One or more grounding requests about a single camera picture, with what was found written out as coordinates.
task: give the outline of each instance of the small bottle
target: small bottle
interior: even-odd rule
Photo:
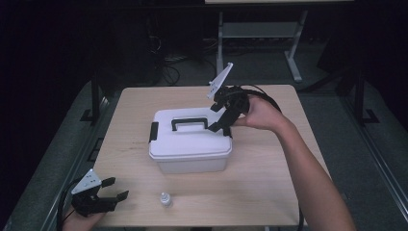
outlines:
[[[163,206],[170,207],[172,204],[171,196],[167,192],[162,192],[160,196],[160,201],[162,202]]]

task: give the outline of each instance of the table leg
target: table leg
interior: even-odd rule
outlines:
[[[288,66],[289,66],[289,69],[291,70],[294,81],[297,83],[302,82],[302,77],[300,76],[299,70],[297,69],[297,65],[293,57],[294,57],[294,53],[296,52],[297,45],[299,44],[300,36],[302,35],[303,26],[306,21],[307,12],[308,11],[303,11],[297,23],[296,29],[294,31],[293,44],[292,44],[291,49],[289,51],[285,51],[286,61],[288,62]]]
[[[90,80],[91,95],[92,95],[92,109],[84,111],[81,121],[90,121],[90,125],[95,125],[96,121],[99,118],[100,109],[99,109],[99,86],[97,84],[97,75],[96,73],[92,76]]]
[[[218,22],[217,74],[221,73],[223,69],[224,69],[224,63],[222,60],[222,12],[220,12],[219,22]]]

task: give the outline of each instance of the table top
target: table top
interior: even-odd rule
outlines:
[[[279,104],[326,169],[292,86],[259,86]],[[149,156],[150,125],[159,110],[210,107],[209,87],[136,88],[122,92],[94,170],[115,177],[100,196],[129,190],[102,226],[297,225],[298,207],[282,147],[269,131],[232,127],[224,171],[163,174]],[[162,192],[171,194],[165,208]]]

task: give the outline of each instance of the human arm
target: human arm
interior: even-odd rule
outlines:
[[[90,231],[95,224],[102,219],[106,213],[92,214],[87,218],[73,211],[71,206],[66,213],[63,231]]]
[[[269,130],[279,139],[300,208],[312,230],[355,230],[345,203],[294,124],[267,101],[250,96],[246,116],[235,125]]]

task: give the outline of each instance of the black handle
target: black handle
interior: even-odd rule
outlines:
[[[206,117],[198,117],[198,118],[175,118],[171,121],[171,127],[173,128],[173,131],[177,131],[176,124],[177,123],[195,123],[195,122],[203,122],[204,123],[204,128],[208,128],[208,120]]]
[[[157,134],[159,132],[159,122],[152,122],[152,125],[150,127],[150,138],[149,142],[156,141],[157,140]]]

